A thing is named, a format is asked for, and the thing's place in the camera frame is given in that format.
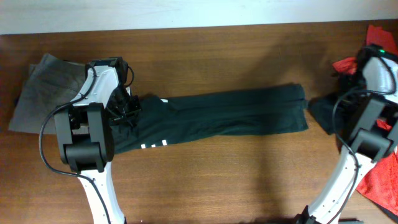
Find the folded cloth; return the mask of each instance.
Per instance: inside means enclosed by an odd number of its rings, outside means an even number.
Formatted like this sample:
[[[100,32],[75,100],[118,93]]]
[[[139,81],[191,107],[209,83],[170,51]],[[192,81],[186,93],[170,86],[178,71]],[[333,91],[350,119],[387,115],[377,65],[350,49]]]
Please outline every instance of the folded cloth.
[[[69,102],[85,82],[84,65],[66,62],[45,54],[38,65],[29,67],[8,129],[24,133],[39,133],[45,117],[58,105]],[[55,134],[53,119],[45,134]]]
[[[390,32],[384,31],[381,27],[370,25],[366,35],[366,45],[376,44],[384,50],[398,54],[396,43]],[[356,71],[356,62],[353,58],[347,58],[333,64],[335,70],[344,75],[353,75]],[[331,113],[337,100],[337,94],[332,93],[323,98],[312,100],[309,110],[315,120],[328,133],[333,134],[331,128]],[[336,128],[341,130],[348,122],[349,114],[342,111],[336,113]],[[386,123],[377,120],[377,125],[384,129],[390,129]],[[389,217],[398,220],[398,155],[392,153],[387,158],[379,161],[376,166],[359,183],[356,190],[380,205]]]
[[[286,85],[141,101],[137,126],[112,126],[116,153],[177,144],[214,135],[266,135],[308,129],[303,88]]]

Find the red cloth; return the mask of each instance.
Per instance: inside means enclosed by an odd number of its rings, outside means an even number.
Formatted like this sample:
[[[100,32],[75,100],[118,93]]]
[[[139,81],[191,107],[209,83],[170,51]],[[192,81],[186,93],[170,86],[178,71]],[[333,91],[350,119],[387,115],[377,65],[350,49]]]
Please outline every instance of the red cloth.
[[[381,27],[369,25],[366,35],[366,45],[377,44],[385,51],[398,55],[394,38],[390,32]],[[356,62],[353,58],[346,58],[333,64],[340,73],[353,75]],[[384,121],[377,120],[377,125],[386,130],[391,126]],[[356,190],[363,196],[398,215],[398,155],[392,153],[379,161],[376,166],[359,183]]]

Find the white wall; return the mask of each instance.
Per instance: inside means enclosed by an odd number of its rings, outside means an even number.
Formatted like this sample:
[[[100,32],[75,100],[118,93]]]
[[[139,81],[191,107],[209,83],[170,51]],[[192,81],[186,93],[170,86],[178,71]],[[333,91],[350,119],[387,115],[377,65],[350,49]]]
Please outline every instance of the white wall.
[[[397,18],[398,0],[0,0],[0,34]]]

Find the dark green cloth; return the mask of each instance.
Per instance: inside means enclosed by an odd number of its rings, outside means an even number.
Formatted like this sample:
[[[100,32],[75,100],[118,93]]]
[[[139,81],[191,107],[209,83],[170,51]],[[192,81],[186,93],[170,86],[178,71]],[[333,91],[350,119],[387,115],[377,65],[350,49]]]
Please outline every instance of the dark green cloth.
[[[116,153],[214,135],[267,135],[308,129],[301,85],[141,101],[137,126],[112,126]]]

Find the wooden table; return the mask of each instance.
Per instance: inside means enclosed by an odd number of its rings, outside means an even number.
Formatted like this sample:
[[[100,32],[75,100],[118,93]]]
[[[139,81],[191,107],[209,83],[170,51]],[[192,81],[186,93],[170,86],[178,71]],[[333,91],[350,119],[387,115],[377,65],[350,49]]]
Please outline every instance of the wooden table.
[[[44,53],[75,62],[123,56],[135,94],[161,97],[303,85],[307,99],[334,90],[331,64],[355,56],[368,24],[398,37],[398,21],[0,36],[0,223],[92,223],[79,181],[51,173],[36,134],[7,131],[28,64]],[[129,223],[238,223],[301,213],[339,158],[334,136],[310,129],[273,136],[217,136],[117,155],[113,181]],[[44,141],[55,167],[55,136]],[[354,193],[342,217],[392,223]]]

